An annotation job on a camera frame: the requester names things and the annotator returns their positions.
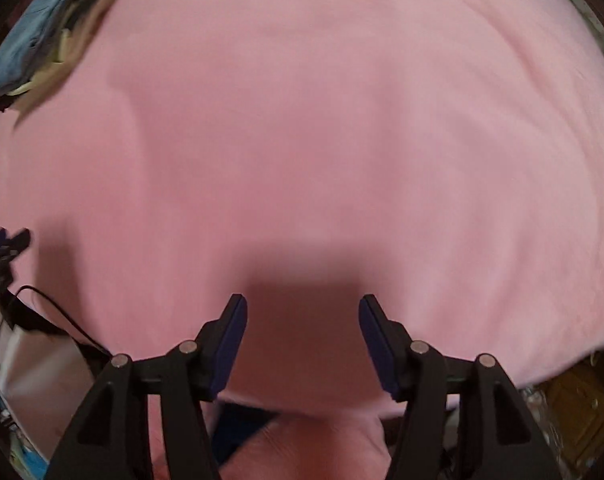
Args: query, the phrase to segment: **blue fabric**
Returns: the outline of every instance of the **blue fabric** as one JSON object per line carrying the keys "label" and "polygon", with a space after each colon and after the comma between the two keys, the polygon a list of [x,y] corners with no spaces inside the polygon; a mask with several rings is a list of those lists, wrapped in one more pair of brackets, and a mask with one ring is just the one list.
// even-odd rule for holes
{"label": "blue fabric", "polygon": [[24,465],[28,468],[31,475],[37,480],[43,480],[48,469],[48,464],[45,460],[36,451],[23,446],[22,453],[24,454]]}
{"label": "blue fabric", "polygon": [[211,437],[211,450],[217,465],[224,465],[250,437],[278,415],[259,408],[224,404]]}
{"label": "blue fabric", "polygon": [[73,0],[33,0],[0,46],[0,97],[31,80],[55,46]]}

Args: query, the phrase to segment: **pink fabric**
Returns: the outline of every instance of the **pink fabric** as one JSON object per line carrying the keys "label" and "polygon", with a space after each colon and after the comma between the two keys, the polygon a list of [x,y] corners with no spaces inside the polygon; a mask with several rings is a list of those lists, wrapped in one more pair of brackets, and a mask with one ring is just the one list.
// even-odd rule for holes
{"label": "pink fabric", "polygon": [[383,479],[391,458],[379,419],[274,419],[224,466],[224,480]]}
{"label": "pink fabric", "polygon": [[34,231],[16,286],[134,358],[243,292],[226,399],[397,413],[367,292],[539,380],[604,346],[604,58],[567,0],[119,0],[0,114],[0,225]]}

